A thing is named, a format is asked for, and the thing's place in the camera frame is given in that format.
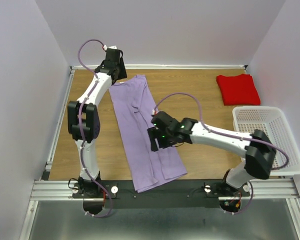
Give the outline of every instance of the folded red towel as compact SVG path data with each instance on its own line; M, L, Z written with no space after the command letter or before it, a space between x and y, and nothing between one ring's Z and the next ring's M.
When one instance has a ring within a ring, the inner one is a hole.
M254 80L249 74L216 77L224 105L260 105Z

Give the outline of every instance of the white plastic basket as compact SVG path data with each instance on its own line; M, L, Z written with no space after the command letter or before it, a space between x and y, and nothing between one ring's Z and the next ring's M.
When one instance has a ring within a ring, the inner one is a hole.
M233 127L237 132L253 133L255 129L265 132L272 144L284 150L289 164L282 169L271 171L271 176L293 176L300 174L300 152L284 113L271 106L237 106L232 111ZM277 151L273 167L281 166L285 156Z

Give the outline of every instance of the gray wall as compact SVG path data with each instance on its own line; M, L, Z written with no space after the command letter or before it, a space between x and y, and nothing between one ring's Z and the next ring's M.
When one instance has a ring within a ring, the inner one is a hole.
M251 61L262 104L281 108L300 150L300 0L287 0ZM295 177L300 193L300 176Z
M0 240L19 239L68 77L36 2L0 1Z
M67 62L98 38L124 51L126 64L248 64L284 0L36 0ZM88 65L104 54L82 51Z

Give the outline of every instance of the wooden table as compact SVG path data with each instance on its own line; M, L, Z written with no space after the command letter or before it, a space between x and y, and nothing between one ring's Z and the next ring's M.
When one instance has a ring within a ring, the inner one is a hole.
M216 76L236 76L243 69L138 69L127 70L128 79L144 74L156 102L167 94L187 92L196 96L202 104L203 117L207 124L233 130L232 110L224 106ZM77 100L90 84L93 75L87 70L76 70L68 100ZM165 100L160 109L179 121L184 118L199 119L196 103L183 95ZM97 162L104 180L131 180L131 173L123 148L117 119L110 94L102 98L98 113L101 131L96 143ZM202 144L184 144L177 148L188 171L182 179L222 178L226 170L235 167L240 158L230 152ZM67 111L65 112L49 180L77 178L80 172L79 154L75 141L68 133Z

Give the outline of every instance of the purple cloth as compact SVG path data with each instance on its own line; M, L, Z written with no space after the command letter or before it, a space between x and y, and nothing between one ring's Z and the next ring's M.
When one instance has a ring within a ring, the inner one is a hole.
M185 174L187 170L173 147L151 151L147 129L156 106L146 76L137 75L109 88L125 155L138 192L158 187Z

